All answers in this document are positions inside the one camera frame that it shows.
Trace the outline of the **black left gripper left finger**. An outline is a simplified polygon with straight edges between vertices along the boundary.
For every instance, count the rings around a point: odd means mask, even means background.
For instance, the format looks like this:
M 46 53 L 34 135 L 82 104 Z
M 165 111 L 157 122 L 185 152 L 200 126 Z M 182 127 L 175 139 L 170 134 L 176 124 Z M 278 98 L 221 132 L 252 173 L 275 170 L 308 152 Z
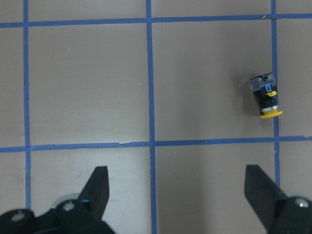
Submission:
M 102 220 L 109 199 L 109 178 L 107 166 L 97 166 L 78 196 L 91 215 Z

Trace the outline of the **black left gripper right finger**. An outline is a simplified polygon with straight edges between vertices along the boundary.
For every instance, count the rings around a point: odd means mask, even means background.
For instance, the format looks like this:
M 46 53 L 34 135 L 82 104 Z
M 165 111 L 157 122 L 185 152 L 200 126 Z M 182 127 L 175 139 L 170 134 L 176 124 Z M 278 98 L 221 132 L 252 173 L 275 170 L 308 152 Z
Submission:
M 258 165 L 246 166 L 244 195 L 269 232 L 288 200 L 287 195 Z

